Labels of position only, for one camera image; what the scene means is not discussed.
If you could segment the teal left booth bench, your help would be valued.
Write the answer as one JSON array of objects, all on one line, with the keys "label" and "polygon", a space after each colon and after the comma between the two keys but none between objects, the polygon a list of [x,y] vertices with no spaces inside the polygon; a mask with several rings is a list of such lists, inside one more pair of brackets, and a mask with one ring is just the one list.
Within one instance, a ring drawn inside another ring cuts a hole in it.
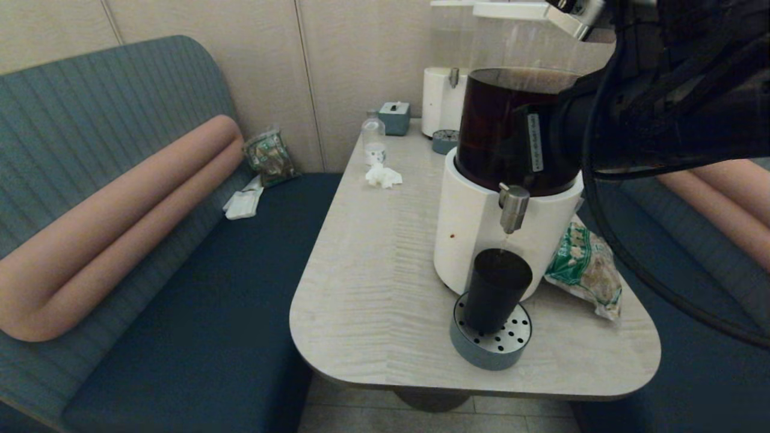
[{"label": "teal left booth bench", "polygon": [[[218,115],[236,121],[223,72],[183,35],[0,76],[0,259]],[[0,433],[296,432],[312,372],[289,309],[341,175],[226,219],[253,176],[242,159],[70,331],[0,331]]]}]

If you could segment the clear plastic bottle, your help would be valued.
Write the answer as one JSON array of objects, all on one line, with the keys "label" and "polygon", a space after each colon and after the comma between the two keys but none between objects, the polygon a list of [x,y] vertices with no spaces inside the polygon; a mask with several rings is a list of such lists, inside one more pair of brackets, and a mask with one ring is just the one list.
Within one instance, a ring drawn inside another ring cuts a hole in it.
[{"label": "clear plastic bottle", "polygon": [[376,109],[368,110],[368,117],[361,127],[361,139],[364,151],[364,164],[384,164],[387,159],[386,126],[380,120]]}]

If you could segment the dark tea beverage dispenser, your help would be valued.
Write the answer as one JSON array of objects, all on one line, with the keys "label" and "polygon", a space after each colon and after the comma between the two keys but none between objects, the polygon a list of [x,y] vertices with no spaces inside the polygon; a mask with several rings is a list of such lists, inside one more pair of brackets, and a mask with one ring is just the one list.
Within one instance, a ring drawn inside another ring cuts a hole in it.
[{"label": "dark tea beverage dispenser", "polygon": [[[579,41],[546,17],[546,0],[476,2],[470,72],[459,143],[445,159],[434,267],[446,287],[464,293],[476,255],[498,248],[532,269],[529,298],[544,277],[581,204],[581,170],[572,181],[520,177],[520,85],[527,78],[580,78],[604,66],[612,47]],[[504,233],[499,184],[530,192],[520,230]]]}]

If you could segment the black plastic cup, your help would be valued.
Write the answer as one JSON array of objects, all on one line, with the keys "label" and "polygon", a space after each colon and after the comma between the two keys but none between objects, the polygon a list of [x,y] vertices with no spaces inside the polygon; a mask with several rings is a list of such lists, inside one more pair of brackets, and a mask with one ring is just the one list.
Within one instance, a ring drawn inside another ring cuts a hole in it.
[{"label": "black plastic cup", "polygon": [[507,322],[533,281],[527,261],[517,253],[486,249],[474,258],[464,303],[465,323],[490,334]]}]

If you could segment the pink left bolster cushion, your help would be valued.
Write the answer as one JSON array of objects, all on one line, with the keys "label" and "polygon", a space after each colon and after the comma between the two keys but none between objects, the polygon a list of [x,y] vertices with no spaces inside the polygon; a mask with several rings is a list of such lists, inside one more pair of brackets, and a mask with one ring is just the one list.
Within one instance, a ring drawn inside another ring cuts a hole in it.
[{"label": "pink left bolster cushion", "polygon": [[47,342],[77,326],[233,174],[242,145],[214,116],[0,259],[0,331]]}]

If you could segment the clear water beverage dispenser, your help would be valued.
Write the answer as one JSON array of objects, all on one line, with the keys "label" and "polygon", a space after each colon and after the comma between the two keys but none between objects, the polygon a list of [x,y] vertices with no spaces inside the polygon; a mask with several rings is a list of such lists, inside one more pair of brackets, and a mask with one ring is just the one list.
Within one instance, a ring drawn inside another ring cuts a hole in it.
[{"label": "clear water beverage dispenser", "polygon": [[[467,78],[470,72],[475,0],[431,1],[430,61],[423,71],[422,134],[460,129]],[[452,90],[450,68],[460,69]]]}]

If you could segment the brown green snack bag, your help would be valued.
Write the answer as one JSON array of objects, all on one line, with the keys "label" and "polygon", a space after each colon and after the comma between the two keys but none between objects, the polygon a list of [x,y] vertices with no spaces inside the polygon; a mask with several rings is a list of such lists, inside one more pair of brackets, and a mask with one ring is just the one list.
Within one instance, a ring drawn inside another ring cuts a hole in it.
[{"label": "brown green snack bag", "polygon": [[277,125],[247,140],[243,145],[243,153],[250,169],[259,175],[264,188],[301,176],[289,156],[281,129]]}]

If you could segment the bronze table pedestal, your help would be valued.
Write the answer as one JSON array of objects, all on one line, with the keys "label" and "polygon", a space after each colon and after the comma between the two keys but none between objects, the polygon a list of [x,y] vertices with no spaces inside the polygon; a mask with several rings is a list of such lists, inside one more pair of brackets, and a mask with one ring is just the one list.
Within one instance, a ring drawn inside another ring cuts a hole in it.
[{"label": "bronze table pedestal", "polygon": [[463,406],[470,400],[470,395],[451,393],[426,393],[426,392],[394,392],[399,400],[410,408],[424,412],[449,412]]}]

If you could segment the crumpled white tissue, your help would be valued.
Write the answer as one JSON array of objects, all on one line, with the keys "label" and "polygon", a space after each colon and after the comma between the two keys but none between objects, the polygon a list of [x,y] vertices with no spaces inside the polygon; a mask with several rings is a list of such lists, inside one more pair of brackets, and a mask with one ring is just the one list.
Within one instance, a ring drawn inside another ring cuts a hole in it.
[{"label": "crumpled white tissue", "polygon": [[369,186],[390,189],[394,185],[402,185],[402,175],[383,164],[373,164],[365,175]]}]

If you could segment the grey blue tissue box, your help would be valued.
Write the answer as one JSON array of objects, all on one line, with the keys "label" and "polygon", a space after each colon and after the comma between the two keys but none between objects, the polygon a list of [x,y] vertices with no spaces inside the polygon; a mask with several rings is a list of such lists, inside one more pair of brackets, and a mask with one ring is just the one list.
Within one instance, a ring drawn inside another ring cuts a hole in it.
[{"label": "grey blue tissue box", "polygon": [[378,112],[378,118],[385,126],[386,135],[403,137],[410,127],[410,102],[385,102]]}]

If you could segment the pink bolster cushion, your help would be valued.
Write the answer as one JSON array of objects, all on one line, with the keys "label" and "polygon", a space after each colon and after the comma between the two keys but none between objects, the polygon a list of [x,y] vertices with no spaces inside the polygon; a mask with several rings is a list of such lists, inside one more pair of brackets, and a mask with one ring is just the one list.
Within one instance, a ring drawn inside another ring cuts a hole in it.
[{"label": "pink bolster cushion", "polygon": [[770,274],[770,171],[735,159],[655,179]]},{"label": "pink bolster cushion", "polygon": [[0,259],[0,331],[47,342],[77,326],[233,174],[242,145],[214,116]]}]

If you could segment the pink right bolster cushion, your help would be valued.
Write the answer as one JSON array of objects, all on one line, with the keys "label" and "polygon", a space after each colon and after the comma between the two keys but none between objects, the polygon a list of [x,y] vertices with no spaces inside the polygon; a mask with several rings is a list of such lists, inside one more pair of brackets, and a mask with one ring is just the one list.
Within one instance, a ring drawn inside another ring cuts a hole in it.
[{"label": "pink right bolster cushion", "polygon": [[735,159],[655,179],[770,274],[770,171]]}]

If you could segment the teal right booth bench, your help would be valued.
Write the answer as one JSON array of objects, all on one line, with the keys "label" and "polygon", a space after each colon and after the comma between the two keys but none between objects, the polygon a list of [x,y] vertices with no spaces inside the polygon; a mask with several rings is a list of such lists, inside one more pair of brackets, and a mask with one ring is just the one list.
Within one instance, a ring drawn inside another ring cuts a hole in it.
[{"label": "teal right booth bench", "polygon": [[[673,293],[743,331],[770,337],[770,273],[655,178],[597,182],[611,230]],[[575,401],[583,433],[770,433],[770,349],[680,312],[617,263],[657,327],[654,378],[615,401]]]}]

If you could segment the white napkin pack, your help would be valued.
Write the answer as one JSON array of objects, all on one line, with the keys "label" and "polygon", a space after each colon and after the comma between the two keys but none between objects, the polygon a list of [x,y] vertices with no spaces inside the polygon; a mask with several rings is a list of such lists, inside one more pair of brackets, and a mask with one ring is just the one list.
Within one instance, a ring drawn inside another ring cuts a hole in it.
[{"label": "white napkin pack", "polygon": [[261,175],[257,175],[240,190],[236,190],[223,206],[224,216],[228,220],[241,220],[254,217],[264,187]]}]

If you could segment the teal booth bench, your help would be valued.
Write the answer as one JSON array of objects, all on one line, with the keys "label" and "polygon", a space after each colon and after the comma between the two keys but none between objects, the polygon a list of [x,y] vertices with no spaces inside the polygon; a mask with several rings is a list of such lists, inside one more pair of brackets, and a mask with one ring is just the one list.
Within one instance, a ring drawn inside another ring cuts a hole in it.
[{"label": "teal booth bench", "polygon": [[[655,178],[597,182],[611,230],[673,293],[743,331],[770,337],[770,273]],[[657,327],[654,378],[615,401],[575,401],[583,433],[770,433],[770,349],[680,312],[617,263]]]},{"label": "teal booth bench", "polygon": [[[223,72],[183,35],[0,76],[0,259],[218,115],[236,121]],[[341,175],[226,219],[253,176],[242,159],[70,331],[0,331],[0,433],[296,432],[312,372],[289,309]]]}]

